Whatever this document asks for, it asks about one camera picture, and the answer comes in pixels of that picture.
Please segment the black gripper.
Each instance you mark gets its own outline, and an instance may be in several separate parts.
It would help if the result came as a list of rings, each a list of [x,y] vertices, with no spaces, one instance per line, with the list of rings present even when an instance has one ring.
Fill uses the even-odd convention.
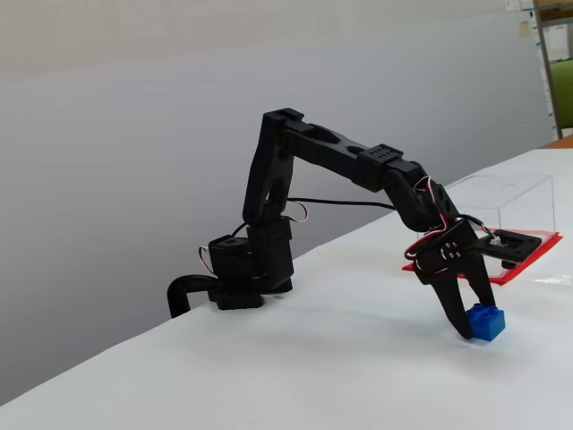
[[[466,257],[467,248],[476,240],[476,235],[469,220],[461,216],[442,185],[427,180],[423,190],[432,209],[437,211],[438,225],[415,243],[414,270],[424,285],[432,287],[450,324],[462,338],[470,340],[474,332],[460,296],[457,275],[451,269]],[[469,256],[466,279],[480,304],[496,306],[480,254]]]

